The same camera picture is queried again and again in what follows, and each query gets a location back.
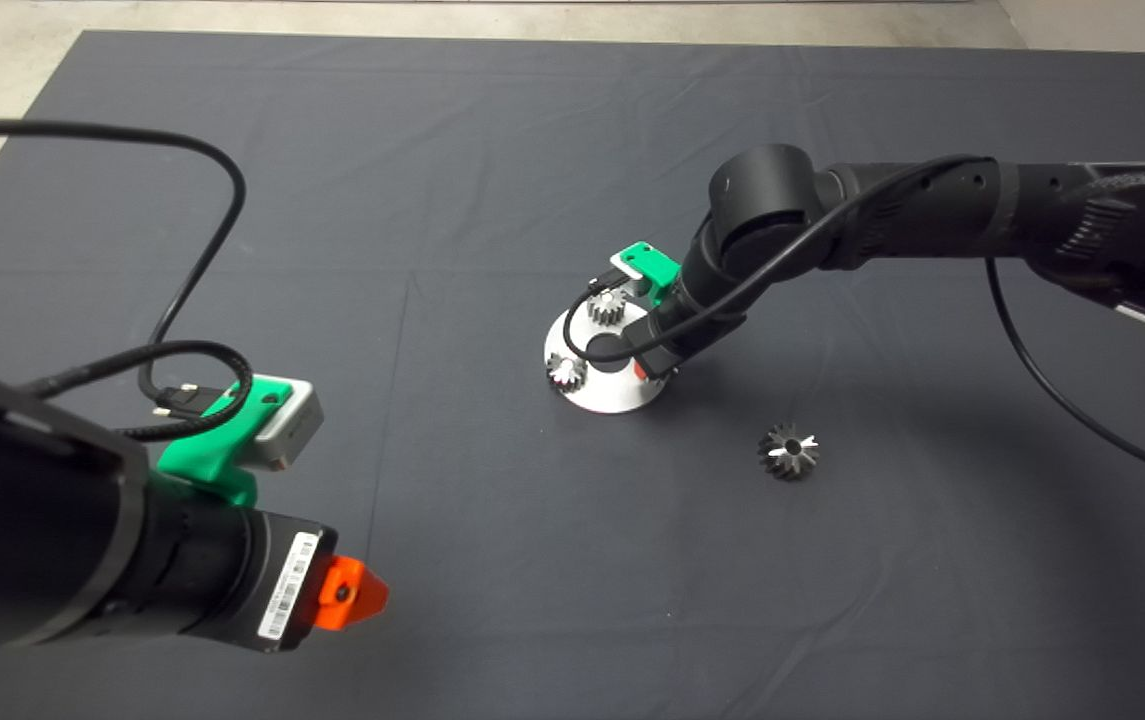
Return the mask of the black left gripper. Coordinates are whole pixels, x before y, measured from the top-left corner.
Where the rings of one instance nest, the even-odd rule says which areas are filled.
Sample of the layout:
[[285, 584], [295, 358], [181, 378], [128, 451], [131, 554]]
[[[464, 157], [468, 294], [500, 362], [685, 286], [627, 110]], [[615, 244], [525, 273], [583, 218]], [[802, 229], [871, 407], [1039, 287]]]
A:
[[317, 628], [342, 632], [384, 611], [389, 585], [358, 559], [333, 557], [335, 539], [319, 521], [252, 512], [251, 587], [235, 607], [235, 646], [289, 652], [316, 614]]

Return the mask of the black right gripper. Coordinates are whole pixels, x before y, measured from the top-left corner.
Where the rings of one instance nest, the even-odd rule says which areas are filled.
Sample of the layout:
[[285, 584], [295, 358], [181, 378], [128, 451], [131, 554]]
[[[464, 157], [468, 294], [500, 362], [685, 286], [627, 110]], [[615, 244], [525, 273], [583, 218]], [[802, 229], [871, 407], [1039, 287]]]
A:
[[632, 348], [632, 374], [637, 381], [668, 379], [687, 359], [690, 353], [673, 341], [660, 342], [663, 329], [658, 315], [648, 312], [627, 324], [627, 346]]

